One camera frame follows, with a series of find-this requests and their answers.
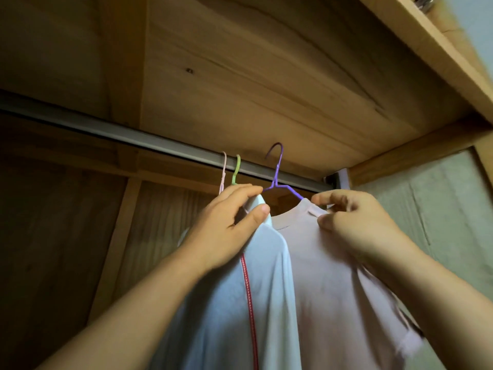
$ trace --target metal hinge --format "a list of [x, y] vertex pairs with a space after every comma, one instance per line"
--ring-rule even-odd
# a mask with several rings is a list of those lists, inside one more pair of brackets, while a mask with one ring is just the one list
[[418, 9], [426, 14], [434, 5], [434, 1], [435, 0], [416, 0], [414, 4], [418, 7]]

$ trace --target red stripe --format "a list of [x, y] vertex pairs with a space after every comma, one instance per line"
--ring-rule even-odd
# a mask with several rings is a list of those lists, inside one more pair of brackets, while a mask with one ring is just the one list
[[251, 344], [253, 346], [253, 370], [258, 370], [258, 351], [257, 351], [257, 332], [255, 330], [255, 318], [253, 316], [253, 304], [251, 302], [250, 280], [248, 279], [247, 263], [245, 262], [245, 256], [241, 257], [243, 267], [243, 278], [245, 279], [245, 289], [247, 290], [246, 298], [248, 302], [248, 311], [250, 315], [250, 332], [251, 332]]

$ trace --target forearm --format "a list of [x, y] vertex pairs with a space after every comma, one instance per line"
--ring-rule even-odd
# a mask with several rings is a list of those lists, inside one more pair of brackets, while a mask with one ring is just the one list
[[39, 369], [145, 368], [182, 300], [205, 273], [194, 262], [181, 249], [165, 258]]
[[414, 247], [387, 263], [383, 279], [447, 369], [493, 368], [493, 303]]

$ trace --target closet rod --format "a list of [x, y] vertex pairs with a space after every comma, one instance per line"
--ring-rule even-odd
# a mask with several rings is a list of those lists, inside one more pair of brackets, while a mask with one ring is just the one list
[[[134, 130], [117, 123], [104, 121], [87, 114], [65, 109], [57, 105], [47, 104], [11, 92], [0, 91], [0, 111], [36, 122], [125, 143], [217, 168], [222, 168], [224, 163], [224, 155], [222, 153], [211, 152], [162, 136]], [[236, 157], [228, 157], [226, 168], [234, 171], [235, 167]], [[274, 169], [248, 161], [242, 161], [240, 173], [264, 180], [272, 180], [274, 177]], [[329, 184], [283, 172], [279, 172], [278, 181], [279, 183], [311, 192], [322, 192], [333, 189]]]

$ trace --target t-shirt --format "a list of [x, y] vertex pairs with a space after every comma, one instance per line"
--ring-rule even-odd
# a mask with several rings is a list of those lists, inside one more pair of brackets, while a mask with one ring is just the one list
[[[260, 369], [301, 370], [287, 244], [261, 224], [244, 251]], [[252, 370], [249, 304], [239, 256], [206, 275], [173, 318], [149, 369]]]
[[303, 370], [395, 370], [422, 336], [393, 294], [319, 228], [326, 211], [303, 199], [272, 217], [293, 270]]

